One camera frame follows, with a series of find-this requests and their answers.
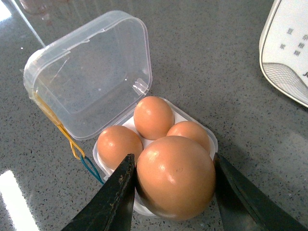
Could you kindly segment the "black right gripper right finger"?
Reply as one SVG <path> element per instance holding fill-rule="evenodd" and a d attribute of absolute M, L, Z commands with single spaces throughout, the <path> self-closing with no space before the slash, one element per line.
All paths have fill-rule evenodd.
<path fill-rule="evenodd" d="M 306 231 L 225 157 L 215 154 L 216 199 L 225 231 Z"/>

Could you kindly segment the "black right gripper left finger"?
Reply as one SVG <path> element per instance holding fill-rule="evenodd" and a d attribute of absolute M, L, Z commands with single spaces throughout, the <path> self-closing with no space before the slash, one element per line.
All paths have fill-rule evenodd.
<path fill-rule="evenodd" d="M 135 198 L 135 160 L 128 154 L 64 231 L 129 231 Z"/>

